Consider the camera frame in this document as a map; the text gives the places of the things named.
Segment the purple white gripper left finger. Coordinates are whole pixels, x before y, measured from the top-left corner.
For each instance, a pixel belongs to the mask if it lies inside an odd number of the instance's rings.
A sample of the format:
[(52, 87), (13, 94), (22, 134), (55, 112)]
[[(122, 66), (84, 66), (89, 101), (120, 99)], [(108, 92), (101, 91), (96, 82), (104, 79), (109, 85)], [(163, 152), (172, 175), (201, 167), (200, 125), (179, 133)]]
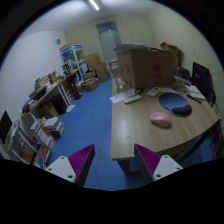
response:
[(46, 171), (83, 187), (94, 156), (95, 146), (91, 144), (69, 157), (60, 156)]

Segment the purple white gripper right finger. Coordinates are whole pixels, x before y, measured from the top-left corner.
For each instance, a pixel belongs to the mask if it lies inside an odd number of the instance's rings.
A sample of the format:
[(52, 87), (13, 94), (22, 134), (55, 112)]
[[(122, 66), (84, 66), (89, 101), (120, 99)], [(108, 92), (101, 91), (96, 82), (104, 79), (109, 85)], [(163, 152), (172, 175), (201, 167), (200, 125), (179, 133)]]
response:
[(134, 154), (145, 183), (151, 183), (182, 169), (169, 155), (160, 156), (150, 149), (136, 144)]

